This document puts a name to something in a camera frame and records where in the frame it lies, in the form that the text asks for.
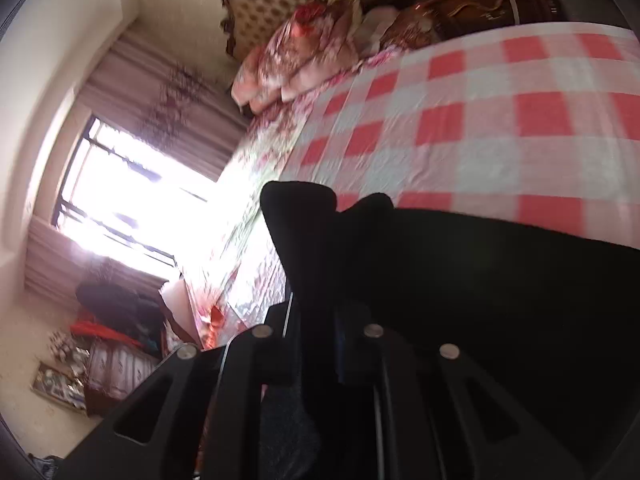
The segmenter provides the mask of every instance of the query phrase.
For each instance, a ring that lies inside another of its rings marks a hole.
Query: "red and white checkered sheet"
[[[405,54],[321,94],[280,179],[640,248],[640,44],[538,23]],[[253,322],[284,289],[260,232],[230,294]]]

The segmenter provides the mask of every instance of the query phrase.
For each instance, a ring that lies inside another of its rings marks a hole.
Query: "pink curtain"
[[[25,289],[77,309],[76,288],[83,281],[114,283],[156,296],[166,280],[87,251],[41,218],[33,217],[24,266]]]
[[[129,31],[104,56],[78,100],[212,180],[248,127],[230,95]]]

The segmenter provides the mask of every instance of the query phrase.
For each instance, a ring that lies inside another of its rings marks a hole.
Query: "beige wall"
[[[49,335],[68,330],[73,320],[69,310],[25,295],[9,307],[0,323],[0,413],[23,449],[35,456],[66,456],[100,422],[30,389],[38,363],[55,364]]]
[[[58,131],[138,0],[27,0],[0,41],[0,315],[20,293],[26,227]]]

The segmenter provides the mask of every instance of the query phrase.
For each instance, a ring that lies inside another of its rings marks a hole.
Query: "window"
[[[85,249],[172,279],[182,233],[206,213],[214,186],[94,117],[66,170],[52,223]]]

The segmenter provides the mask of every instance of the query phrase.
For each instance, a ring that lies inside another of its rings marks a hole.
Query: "silver screw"
[[[445,343],[440,347],[440,355],[453,361],[460,357],[460,348],[452,343]]]
[[[254,329],[251,330],[251,333],[258,339],[265,339],[267,337],[271,337],[271,334],[273,334],[273,328],[271,328],[269,325],[258,325],[254,326]]]
[[[178,348],[176,353],[178,354],[178,359],[188,360],[196,357],[198,349],[191,343],[187,343]]]
[[[364,335],[373,339],[382,337],[384,333],[385,329],[376,323],[371,323],[364,327]]]

